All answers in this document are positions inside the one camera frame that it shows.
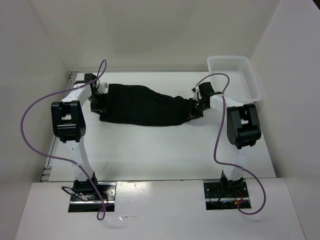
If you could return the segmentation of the black shorts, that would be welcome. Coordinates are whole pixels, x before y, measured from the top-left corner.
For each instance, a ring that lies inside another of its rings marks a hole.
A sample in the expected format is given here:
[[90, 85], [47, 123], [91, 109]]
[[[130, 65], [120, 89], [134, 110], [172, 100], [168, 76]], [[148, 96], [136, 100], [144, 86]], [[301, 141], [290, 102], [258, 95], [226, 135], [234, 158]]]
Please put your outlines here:
[[102, 122], [147, 127], [179, 126], [195, 117], [192, 100], [158, 93], [142, 85], [110, 84]]

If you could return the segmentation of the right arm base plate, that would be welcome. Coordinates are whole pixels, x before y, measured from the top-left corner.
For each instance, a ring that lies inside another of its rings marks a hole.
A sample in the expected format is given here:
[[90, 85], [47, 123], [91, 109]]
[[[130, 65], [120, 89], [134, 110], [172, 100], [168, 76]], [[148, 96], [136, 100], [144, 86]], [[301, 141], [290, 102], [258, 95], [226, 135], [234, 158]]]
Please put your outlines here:
[[207, 180], [203, 182], [205, 207], [207, 211], [251, 209], [247, 184], [224, 189], [220, 180]]

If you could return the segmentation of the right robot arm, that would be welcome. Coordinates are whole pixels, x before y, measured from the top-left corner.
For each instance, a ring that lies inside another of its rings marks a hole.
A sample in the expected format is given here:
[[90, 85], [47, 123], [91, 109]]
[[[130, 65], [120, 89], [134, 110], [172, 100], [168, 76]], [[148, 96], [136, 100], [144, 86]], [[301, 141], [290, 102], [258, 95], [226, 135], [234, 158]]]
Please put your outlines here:
[[[243, 185], [248, 153], [262, 136], [257, 108], [253, 103], [240, 103], [226, 97], [221, 91], [214, 91], [210, 82], [201, 83], [191, 91], [192, 107], [197, 113], [203, 113], [208, 109], [222, 113], [213, 149], [213, 160], [224, 166], [219, 180], [219, 191], [223, 196], [230, 197]], [[232, 157], [227, 162], [217, 159], [223, 127], [226, 127], [226, 136], [232, 145]]]

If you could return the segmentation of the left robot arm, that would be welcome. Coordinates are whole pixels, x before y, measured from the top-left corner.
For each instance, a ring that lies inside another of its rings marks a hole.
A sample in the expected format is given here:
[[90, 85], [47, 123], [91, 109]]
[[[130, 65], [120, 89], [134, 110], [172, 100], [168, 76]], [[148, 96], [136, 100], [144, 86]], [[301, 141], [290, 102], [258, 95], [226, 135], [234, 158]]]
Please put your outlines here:
[[90, 110], [93, 113], [105, 113], [107, 87], [106, 83], [99, 83], [97, 76], [86, 73], [83, 80], [74, 83], [74, 89], [65, 98], [53, 102], [50, 106], [53, 133], [63, 143], [73, 163], [73, 190], [77, 195], [83, 194], [89, 200], [99, 196], [100, 187], [85, 149], [86, 122], [82, 106], [86, 101], [90, 101]]

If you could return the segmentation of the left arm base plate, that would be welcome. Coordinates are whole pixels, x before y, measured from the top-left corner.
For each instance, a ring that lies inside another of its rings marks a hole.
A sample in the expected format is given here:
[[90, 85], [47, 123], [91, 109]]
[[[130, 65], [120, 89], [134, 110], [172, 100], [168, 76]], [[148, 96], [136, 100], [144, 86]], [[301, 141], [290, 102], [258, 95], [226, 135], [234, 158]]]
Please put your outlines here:
[[[114, 212], [117, 183], [98, 182], [96, 187], [106, 205], [106, 212]], [[74, 183], [72, 187], [63, 186], [61, 189], [70, 195], [69, 213], [97, 213], [102, 210], [102, 201], [89, 182], [83, 186]]]

